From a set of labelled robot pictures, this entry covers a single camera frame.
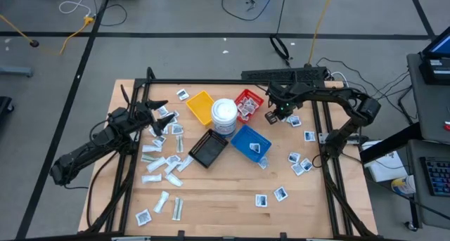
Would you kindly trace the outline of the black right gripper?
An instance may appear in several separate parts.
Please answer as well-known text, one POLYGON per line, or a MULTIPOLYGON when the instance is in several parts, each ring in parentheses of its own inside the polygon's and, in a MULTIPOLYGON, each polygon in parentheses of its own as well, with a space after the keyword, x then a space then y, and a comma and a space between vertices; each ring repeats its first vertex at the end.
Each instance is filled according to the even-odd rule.
POLYGON ((297 96, 290 92, 292 85, 283 86, 278 82, 271 81, 268 84, 266 94, 269 97, 269 105, 275 105, 272 111, 274 115, 284 115, 282 122, 285 122, 295 109, 302 107, 302 102, 299 102, 297 96))

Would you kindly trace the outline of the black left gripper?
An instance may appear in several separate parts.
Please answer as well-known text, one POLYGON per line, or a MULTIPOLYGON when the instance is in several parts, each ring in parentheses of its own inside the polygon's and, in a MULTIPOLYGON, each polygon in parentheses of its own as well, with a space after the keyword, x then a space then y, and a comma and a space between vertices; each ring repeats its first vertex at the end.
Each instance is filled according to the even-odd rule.
MULTIPOLYGON (((155 122, 155 118, 152 115, 152 110, 157 110, 164 105, 168 103, 167 100, 147 100, 145 102, 135 102, 131 103, 129 105, 129 118, 128 118, 128 131, 139 131, 143 128, 153 124, 155 122), (147 116, 146 120, 143 121, 136 121, 132 117, 132 112, 134 111, 135 107, 140 107, 147 116)), ((160 119, 157 119, 157 121, 153 124, 154 129, 164 129, 168 124, 170 124, 170 120, 173 118, 174 115, 166 115, 165 117, 162 117, 160 119)))

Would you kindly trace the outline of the blue plastic mesh basket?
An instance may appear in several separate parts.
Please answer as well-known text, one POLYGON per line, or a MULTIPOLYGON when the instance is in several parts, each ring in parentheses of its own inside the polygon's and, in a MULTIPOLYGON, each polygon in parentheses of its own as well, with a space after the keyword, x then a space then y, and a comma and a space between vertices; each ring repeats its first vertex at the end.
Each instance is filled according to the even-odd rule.
POLYGON ((271 142, 248 125, 242 128, 231 139, 231 144, 253 162, 259 162, 271 147, 271 142), (260 152, 250 149, 251 143, 258 143, 260 152))

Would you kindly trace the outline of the white disinfecting wipes canister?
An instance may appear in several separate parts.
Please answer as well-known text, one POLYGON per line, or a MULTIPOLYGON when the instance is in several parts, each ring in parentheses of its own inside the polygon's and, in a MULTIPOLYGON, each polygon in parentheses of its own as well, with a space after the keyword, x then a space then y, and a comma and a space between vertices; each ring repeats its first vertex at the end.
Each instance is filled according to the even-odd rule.
POLYGON ((238 109, 233 100, 221 98, 214 102, 211 117, 214 130, 223 137, 229 137, 236 130, 238 109))

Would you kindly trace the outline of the red plastic mesh basket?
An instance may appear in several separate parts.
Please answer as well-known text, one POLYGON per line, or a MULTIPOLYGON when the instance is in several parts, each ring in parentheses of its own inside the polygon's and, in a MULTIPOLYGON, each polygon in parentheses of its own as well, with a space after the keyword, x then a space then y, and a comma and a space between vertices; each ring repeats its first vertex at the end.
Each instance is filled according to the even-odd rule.
POLYGON ((237 108, 238 108, 238 121, 240 121, 240 122, 242 122, 242 123, 248 122, 248 121, 250 120, 250 118, 255 114, 255 113, 254 113, 253 115, 250 114, 250 118, 249 118, 248 121, 243 121, 243 120, 240 118, 240 114, 241 114, 241 113, 246 114, 245 111, 243 110, 243 107, 246 105, 245 102, 246 102, 249 98, 253 99, 253 100, 258 104, 258 107, 255 108, 255 109, 256 109, 256 110, 255 110, 255 113, 256 113, 256 111, 262 106, 262 104, 263 104, 263 102, 264 102, 264 100, 263 100, 261 97, 259 97, 256 93, 253 93, 251 90, 249 90, 249 89, 243 90, 243 91, 241 92, 241 94, 234 100, 234 102, 235 102, 235 104, 236 104, 236 106, 237 106, 237 108))

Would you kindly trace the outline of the yellow plastic basket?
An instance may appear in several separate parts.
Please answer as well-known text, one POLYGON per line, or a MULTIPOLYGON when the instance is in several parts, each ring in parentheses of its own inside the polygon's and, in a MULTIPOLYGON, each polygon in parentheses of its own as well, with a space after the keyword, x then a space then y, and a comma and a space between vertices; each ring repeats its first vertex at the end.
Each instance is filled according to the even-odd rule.
POLYGON ((201 91, 190 98, 186 104, 202 125, 207 126, 212 122, 211 109, 214 100, 206 91, 201 91))

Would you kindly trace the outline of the black plastic mesh basket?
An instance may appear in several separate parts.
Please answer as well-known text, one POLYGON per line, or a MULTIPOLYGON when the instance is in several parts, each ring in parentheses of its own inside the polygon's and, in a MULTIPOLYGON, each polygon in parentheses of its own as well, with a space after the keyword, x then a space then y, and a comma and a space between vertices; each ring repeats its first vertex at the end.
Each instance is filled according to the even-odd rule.
POLYGON ((208 129, 191 148, 188 155, 208 169, 228 144, 229 142, 219 133, 208 129))

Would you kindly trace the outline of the black desk beam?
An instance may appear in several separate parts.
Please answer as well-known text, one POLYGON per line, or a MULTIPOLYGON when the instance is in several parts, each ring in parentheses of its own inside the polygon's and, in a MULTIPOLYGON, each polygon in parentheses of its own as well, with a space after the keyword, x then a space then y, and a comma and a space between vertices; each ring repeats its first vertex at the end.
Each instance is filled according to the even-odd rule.
POLYGON ((423 139, 419 122, 416 122, 415 124, 406 127, 405 129, 390 136, 389 138, 386 138, 385 140, 361 151, 361 161, 363 164, 366 164, 377 160, 378 158, 381 158, 388 153, 404 147, 409 140, 413 139, 423 139))

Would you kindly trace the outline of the small white yellow canister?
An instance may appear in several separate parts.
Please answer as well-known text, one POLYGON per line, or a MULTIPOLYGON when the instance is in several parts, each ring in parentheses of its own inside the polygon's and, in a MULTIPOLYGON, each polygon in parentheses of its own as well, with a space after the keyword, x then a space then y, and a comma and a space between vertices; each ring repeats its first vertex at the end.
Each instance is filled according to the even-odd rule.
POLYGON ((396 178, 391 182, 391 189, 399 195, 412 195, 416 192, 414 175, 396 178))

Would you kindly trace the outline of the grey desk with laptop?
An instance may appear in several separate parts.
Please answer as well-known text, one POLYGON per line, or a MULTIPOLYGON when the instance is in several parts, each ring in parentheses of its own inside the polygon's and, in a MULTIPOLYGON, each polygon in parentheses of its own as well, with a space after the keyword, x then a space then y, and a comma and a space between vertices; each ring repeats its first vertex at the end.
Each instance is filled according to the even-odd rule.
POLYGON ((450 131, 444 128, 445 122, 450 122, 450 86, 426 84, 419 70, 422 60, 418 54, 410 53, 406 60, 422 137, 450 144, 450 131))

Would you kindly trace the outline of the grey equipment foot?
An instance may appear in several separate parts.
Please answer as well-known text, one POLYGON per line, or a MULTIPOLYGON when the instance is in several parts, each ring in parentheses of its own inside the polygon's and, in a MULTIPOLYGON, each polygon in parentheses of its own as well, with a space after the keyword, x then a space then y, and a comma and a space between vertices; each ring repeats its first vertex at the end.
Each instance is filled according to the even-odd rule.
POLYGON ((31 67, 10 67, 0 65, 0 74, 12 74, 16 76, 32 77, 31 67))

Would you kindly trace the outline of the black keyboard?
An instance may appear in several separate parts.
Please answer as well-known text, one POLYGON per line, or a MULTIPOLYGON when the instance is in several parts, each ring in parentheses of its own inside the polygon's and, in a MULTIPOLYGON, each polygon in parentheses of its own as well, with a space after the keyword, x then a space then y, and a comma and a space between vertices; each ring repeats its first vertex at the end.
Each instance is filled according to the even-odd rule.
POLYGON ((419 158, 432 196, 450 197, 450 157, 419 158))

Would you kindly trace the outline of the black laptop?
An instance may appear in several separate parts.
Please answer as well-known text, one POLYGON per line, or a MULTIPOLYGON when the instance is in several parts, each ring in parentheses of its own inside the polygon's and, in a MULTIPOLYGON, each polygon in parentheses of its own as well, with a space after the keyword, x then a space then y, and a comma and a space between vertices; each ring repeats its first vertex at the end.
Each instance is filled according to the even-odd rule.
POLYGON ((420 59, 426 84, 450 86, 450 26, 420 52, 420 59))

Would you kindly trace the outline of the grey desk with keyboard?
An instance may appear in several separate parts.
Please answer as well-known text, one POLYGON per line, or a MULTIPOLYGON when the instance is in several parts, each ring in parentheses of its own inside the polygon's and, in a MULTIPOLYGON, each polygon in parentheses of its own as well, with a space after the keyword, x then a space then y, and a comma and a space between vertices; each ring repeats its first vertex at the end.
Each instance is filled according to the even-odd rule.
POLYGON ((419 227, 421 228, 421 225, 424 223, 427 226, 450 230, 450 220, 423 208, 428 207, 450 217, 450 197, 438 197, 430 194, 425 171, 420 162, 421 157, 446 158, 450 160, 450 145, 410 140, 406 146, 406 154, 409 166, 412 168, 411 173, 416 186, 414 200, 420 204, 420 206, 416 207, 419 227))

